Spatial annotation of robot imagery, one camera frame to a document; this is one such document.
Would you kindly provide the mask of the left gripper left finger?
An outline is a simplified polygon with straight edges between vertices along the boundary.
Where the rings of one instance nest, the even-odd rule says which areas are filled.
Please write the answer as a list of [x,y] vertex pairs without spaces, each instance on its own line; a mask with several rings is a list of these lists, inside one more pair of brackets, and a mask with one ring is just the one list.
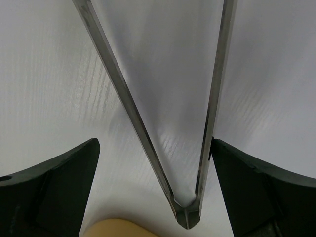
[[77,237],[100,144],[92,138],[47,161],[0,178],[2,237]]

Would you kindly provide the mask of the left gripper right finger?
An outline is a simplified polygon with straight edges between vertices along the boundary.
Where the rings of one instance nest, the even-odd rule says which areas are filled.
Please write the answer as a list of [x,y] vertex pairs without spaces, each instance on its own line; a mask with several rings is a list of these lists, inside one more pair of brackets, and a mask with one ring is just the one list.
[[314,237],[316,180],[213,139],[216,173],[236,237]]

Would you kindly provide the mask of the metal food tongs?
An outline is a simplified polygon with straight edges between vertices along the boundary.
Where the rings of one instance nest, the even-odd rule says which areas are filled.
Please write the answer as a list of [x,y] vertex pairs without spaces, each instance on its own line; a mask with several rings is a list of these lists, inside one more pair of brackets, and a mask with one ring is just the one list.
[[235,0],[74,5],[177,223],[201,219]]

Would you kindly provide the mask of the yellow lunch box base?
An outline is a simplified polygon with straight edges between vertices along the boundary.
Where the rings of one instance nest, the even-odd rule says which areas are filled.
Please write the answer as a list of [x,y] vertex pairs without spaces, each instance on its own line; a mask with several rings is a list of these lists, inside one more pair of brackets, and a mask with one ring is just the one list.
[[84,237],[157,237],[147,229],[124,219],[106,219],[95,223],[83,234]]

